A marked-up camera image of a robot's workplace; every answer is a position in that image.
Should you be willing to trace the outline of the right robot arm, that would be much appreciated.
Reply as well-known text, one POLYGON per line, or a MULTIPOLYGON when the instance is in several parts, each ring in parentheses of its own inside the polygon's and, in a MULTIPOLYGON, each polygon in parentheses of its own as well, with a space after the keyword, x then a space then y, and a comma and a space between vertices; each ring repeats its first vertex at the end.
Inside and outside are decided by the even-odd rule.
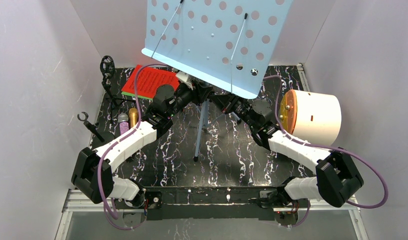
POLYGON ((316 199, 339 208, 364 185, 351 156, 344 151, 299 144, 288 138, 274 120, 271 105, 266 100, 249 101, 232 93, 213 93, 208 98, 222 113, 234 113, 245 122, 259 146, 284 155, 315 174, 314 177, 285 180, 271 196, 278 204, 316 199))

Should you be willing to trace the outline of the grey tripod music stand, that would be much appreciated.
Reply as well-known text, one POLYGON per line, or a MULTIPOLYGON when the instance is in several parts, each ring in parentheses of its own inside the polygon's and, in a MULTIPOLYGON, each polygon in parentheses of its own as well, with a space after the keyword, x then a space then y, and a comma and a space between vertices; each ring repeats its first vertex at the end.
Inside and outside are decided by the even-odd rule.
POLYGON ((142 54, 213 87, 258 97, 290 0, 150 0, 142 54))

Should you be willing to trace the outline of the gold microphone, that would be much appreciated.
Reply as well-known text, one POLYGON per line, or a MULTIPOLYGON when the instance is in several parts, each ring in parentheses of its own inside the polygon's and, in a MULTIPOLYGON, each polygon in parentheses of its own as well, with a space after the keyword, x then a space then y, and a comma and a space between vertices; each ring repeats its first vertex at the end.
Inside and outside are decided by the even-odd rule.
POLYGON ((128 117, 129 117, 129 127, 133 129, 139 121, 138 109, 135 107, 130 108, 128 111, 128 117))

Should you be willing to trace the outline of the black round-base mic stand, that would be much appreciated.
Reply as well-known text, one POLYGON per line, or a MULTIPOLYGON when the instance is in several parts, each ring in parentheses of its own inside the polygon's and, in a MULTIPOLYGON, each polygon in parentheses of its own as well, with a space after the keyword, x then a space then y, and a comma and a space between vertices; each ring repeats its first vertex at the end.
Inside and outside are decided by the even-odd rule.
POLYGON ((83 125, 99 139, 102 143, 105 141, 105 138, 98 132, 97 126, 88 121, 89 115, 87 112, 82 111, 80 114, 77 114, 77 119, 83 123, 83 125))

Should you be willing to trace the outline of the purple glitter microphone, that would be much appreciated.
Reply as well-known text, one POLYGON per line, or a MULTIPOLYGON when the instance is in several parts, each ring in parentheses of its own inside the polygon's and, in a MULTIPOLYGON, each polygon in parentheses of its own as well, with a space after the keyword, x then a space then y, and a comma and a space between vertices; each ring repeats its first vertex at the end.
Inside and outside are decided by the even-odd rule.
POLYGON ((120 113, 117 116, 120 135, 123 135, 130 129, 129 116, 126 113, 120 113))

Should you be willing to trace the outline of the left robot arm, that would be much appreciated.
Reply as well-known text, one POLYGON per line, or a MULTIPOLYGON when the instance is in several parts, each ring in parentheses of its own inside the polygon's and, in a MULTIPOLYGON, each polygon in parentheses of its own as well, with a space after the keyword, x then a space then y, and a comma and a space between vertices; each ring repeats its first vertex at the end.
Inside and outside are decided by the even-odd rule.
POLYGON ((197 81, 192 87, 185 83, 177 89, 169 84, 160 86, 135 128, 105 145, 79 152, 72 184, 95 204, 107 198, 133 201, 142 188, 133 180, 115 177, 114 171, 142 147, 162 137, 172 127, 172 118, 189 103, 201 104, 212 93, 212 86, 197 81))

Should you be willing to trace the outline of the red sheet music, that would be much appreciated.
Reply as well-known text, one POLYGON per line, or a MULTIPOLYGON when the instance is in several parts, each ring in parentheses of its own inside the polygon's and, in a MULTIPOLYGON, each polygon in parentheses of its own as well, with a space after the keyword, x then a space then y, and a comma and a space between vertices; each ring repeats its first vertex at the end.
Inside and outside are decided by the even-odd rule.
MULTIPOLYGON (((126 96, 135 96, 134 81, 142 65, 137 65, 126 84, 121 89, 121 93, 126 96)), ((151 100, 157 89, 162 85, 170 85, 176 90, 180 83, 176 73, 164 69, 146 67, 142 70, 137 80, 137 95, 139 98, 151 100)))

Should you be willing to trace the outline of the black tripod mic stand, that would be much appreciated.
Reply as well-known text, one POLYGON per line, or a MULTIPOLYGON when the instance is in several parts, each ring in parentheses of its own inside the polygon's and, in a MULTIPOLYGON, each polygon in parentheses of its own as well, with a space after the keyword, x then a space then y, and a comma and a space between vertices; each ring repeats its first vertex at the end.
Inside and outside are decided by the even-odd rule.
POLYGON ((135 102, 133 99, 124 99, 124 98, 117 97, 112 94, 111 79, 114 77, 116 73, 116 67, 115 67, 114 60, 111 56, 105 55, 101 59, 99 68, 102 74, 101 85, 105 93, 107 94, 107 97, 105 99, 110 103, 110 106, 112 107, 112 109, 119 108, 125 102, 131 102, 131 103, 135 102))

